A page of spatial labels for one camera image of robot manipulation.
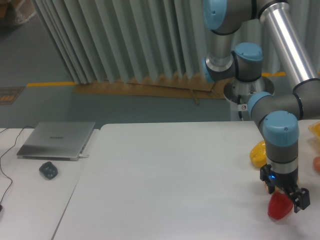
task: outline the cable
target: cable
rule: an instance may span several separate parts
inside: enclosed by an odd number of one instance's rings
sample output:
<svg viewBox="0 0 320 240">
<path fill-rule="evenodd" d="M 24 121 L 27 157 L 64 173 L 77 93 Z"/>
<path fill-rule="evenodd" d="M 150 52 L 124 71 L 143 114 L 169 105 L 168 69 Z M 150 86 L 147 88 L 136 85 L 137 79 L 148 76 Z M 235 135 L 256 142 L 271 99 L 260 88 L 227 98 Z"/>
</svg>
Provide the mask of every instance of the cable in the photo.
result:
<svg viewBox="0 0 320 240">
<path fill-rule="evenodd" d="M 5 130 L 10 129 L 10 128 L 11 128 L 11 127 L 6 128 L 6 129 L 0 131 L 0 134 L 1 134 L 2 132 L 4 132 Z M 11 181 L 10 185 L 7 187 L 7 189 L 5 190 L 3 196 L 2 196 L 2 198 L 1 198 L 1 200 L 0 200 L 0 210 L 2 209 L 1 203 L 2 203 L 2 201 L 3 201 L 3 199 L 4 199 L 5 195 L 6 195 L 7 191 L 9 190 L 9 188 L 10 188 L 11 185 L 12 185 L 12 183 L 14 182 L 14 181 L 12 180 L 12 178 L 9 177 L 8 175 L 6 175 L 6 174 L 4 173 L 4 171 L 2 170 L 1 159 L 2 159 L 2 157 L 3 157 L 7 152 L 9 152 L 12 148 L 15 147 L 15 145 L 17 144 L 18 137 L 20 136 L 20 134 L 22 133 L 22 131 L 23 131 L 24 129 L 26 129 L 26 128 L 34 129 L 34 127 L 32 127 L 32 126 L 25 126 L 24 128 L 22 128 L 22 130 L 20 131 L 19 135 L 18 135 L 18 136 L 16 137 L 16 139 L 15 139 L 14 145 L 13 145 L 12 147 L 10 147 L 4 154 L 2 154 L 2 156 L 0 156 L 0 170 L 1 170 L 1 173 L 2 173 L 7 179 L 9 179 L 9 180 Z"/>
</svg>

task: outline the yellow pepper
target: yellow pepper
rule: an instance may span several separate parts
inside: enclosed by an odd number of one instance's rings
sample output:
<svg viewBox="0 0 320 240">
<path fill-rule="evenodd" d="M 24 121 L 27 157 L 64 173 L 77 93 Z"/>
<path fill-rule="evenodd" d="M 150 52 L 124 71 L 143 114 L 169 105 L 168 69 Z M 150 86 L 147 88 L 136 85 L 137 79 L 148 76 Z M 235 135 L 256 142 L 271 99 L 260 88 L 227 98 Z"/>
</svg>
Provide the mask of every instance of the yellow pepper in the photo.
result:
<svg viewBox="0 0 320 240">
<path fill-rule="evenodd" d="M 250 152 L 250 159 L 253 165 L 257 168 L 261 168 L 263 165 L 267 164 L 266 155 L 266 143 L 265 141 L 259 142 Z"/>
</svg>

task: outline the gray floor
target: gray floor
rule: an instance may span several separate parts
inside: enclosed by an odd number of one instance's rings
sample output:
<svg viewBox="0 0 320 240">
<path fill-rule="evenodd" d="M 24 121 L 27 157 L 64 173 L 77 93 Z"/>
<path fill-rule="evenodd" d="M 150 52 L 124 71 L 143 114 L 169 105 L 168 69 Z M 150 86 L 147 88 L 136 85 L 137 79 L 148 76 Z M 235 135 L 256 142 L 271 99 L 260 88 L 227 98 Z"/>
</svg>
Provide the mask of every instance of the gray floor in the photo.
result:
<svg viewBox="0 0 320 240">
<path fill-rule="evenodd" d="M 0 29 L 0 87 L 70 81 L 37 16 L 16 28 Z M 271 79 L 277 95 L 290 92 L 285 78 Z M 229 121 L 226 100 L 72 93 L 74 86 L 26 87 L 12 105 L 0 105 L 0 128 L 41 121 L 110 123 Z"/>
</svg>

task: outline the laptop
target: laptop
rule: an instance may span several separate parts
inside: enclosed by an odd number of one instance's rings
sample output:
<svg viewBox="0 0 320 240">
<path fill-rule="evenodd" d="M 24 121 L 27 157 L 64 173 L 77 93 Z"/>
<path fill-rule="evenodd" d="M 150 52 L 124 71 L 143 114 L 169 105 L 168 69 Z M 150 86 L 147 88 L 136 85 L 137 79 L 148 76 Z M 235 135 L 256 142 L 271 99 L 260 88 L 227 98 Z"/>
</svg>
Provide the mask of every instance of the laptop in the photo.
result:
<svg viewBox="0 0 320 240">
<path fill-rule="evenodd" d="M 78 160 L 95 122 L 39 122 L 16 154 L 29 159 Z"/>
</svg>

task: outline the cardboard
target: cardboard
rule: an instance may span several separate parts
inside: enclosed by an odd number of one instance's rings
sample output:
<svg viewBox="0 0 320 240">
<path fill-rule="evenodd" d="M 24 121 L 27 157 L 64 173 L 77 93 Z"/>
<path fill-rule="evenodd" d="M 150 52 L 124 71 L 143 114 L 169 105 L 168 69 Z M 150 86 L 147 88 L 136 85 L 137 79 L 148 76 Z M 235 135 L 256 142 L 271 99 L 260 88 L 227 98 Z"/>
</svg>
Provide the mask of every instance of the cardboard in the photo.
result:
<svg viewBox="0 0 320 240">
<path fill-rule="evenodd" d="M 122 83 L 121 79 L 116 80 L 116 82 Z M 196 73 L 191 79 L 188 79 L 187 74 L 184 74 L 183 77 L 180 78 L 177 71 L 173 74 L 172 78 L 167 78 L 164 74 L 161 74 L 156 81 L 152 81 L 149 76 L 146 76 L 142 81 L 138 82 L 136 78 L 133 77 L 128 83 L 200 91 L 210 91 L 214 86 L 214 83 L 207 82 L 200 73 Z"/>
<path fill-rule="evenodd" d="M 73 92 L 78 94 L 106 94 L 123 96 L 155 96 L 167 98 L 194 98 L 197 99 L 225 99 L 224 86 L 231 79 L 218 81 L 212 85 L 209 91 L 190 90 L 177 87 L 165 87 L 155 85 L 143 85 L 135 83 L 123 83 L 94 81 L 90 84 L 78 84 Z"/>
<path fill-rule="evenodd" d="M 3 19 L 6 15 L 8 4 L 0 4 L 0 19 Z"/>
</svg>

